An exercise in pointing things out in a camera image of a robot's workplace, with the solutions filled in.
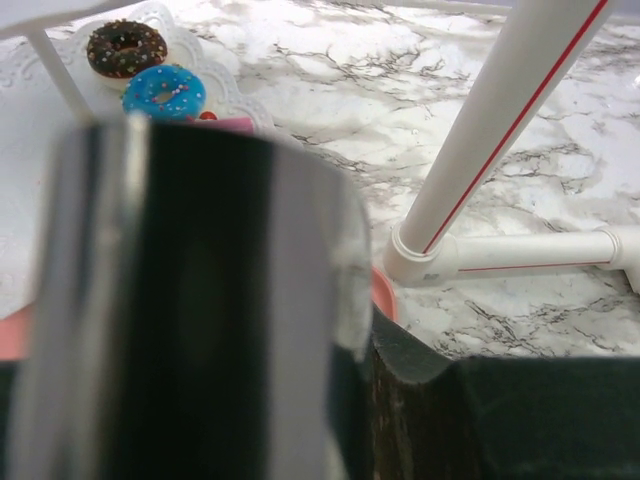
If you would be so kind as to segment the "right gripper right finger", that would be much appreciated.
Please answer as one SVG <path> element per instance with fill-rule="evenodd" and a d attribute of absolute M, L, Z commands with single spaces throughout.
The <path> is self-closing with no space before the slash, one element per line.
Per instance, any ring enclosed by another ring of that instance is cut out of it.
<path fill-rule="evenodd" d="M 373 320 L 378 479 L 635 479 L 635 357 L 451 360 Z"/>

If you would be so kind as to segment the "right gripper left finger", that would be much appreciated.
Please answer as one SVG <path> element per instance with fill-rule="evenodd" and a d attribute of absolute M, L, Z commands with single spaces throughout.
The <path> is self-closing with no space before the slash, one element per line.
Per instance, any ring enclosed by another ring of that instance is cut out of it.
<path fill-rule="evenodd" d="M 1 365 L 5 479 L 370 479 L 367 385 L 357 368 L 332 395 L 304 390 L 277 445 L 263 383 L 235 371 L 132 366 L 100 382 L 90 412 L 62 373 Z"/>

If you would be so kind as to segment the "black steel tongs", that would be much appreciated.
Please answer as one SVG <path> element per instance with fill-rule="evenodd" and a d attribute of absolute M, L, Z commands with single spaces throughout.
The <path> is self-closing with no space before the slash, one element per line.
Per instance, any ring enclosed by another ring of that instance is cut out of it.
<path fill-rule="evenodd" d="M 132 366 L 256 378 L 279 447 L 303 391 L 331 396 L 346 368 L 370 412 L 369 225 L 349 176 L 279 141 L 143 119 L 158 150 L 129 208 L 63 184 L 70 164 L 95 175 L 92 125 L 84 153 L 60 147 L 25 361 L 62 373 L 83 412 Z"/>

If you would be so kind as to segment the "blue frosted donut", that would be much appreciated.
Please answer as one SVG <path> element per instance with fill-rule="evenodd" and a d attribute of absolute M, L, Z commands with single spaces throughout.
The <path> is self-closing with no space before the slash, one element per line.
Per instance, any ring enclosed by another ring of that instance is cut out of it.
<path fill-rule="evenodd" d="M 206 100 L 206 88 L 197 75 L 181 66 L 161 65 L 131 79 L 121 96 L 121 105 L 126 114 L 188 121 L 200 115 Z"/>

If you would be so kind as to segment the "chocolate sprinkled donut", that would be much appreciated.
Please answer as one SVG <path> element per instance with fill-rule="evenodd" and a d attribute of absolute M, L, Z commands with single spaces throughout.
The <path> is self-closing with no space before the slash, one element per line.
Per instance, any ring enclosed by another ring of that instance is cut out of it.
<path fill-rule="evenodd" d="M 168 44 L 158 30 L 124 19 L 94 30 L 86 46 L 91 70 L 103 84 L 117 91 L 123 91 L 138 73 L 164 64 L 168 56 Z"/>

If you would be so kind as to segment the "white three-tier cake stand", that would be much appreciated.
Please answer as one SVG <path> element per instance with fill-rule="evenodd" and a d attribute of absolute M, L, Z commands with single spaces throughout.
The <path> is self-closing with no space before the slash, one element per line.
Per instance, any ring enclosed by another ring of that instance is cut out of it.
<path fill-rule="evenodd" d="M 159 30 L 168 41 L 170 59 L 201 77 L 207 104 L 222 117 L 251 117 L 256 133 L 275 131 L 270 114 L 255 99 L 240 94 L 236 81 L 221 64 L 207 59 L 196 37 L 178 26 L 161 2 L 148 1 L 129 16 Z M 100 84 L 90 71 L 85 49 L 90 33 L 100 27 L 84 25 L 66 40 L 54 41 L 56 53 L 88 99 L 99 120 L 90 131 L 99 141 L 89 154 L 98 162 L 95 175 L 66 166 L 63 184 L 80 190 L 88 201 L 114 201 L 133 205 L 135 195 L 146 191 L 152 144 L 150 121 L 141 115 L 124 119 L 118 93 Z M 50 199 L 47 181 L 64 162 L 61 145 L 85 152 L 89 131 L 80 128 L 35 50 L 21 45 L 1 62 L 1 314 L 7 316 L 31 300 L 38 282 L 39 238 Z"/>

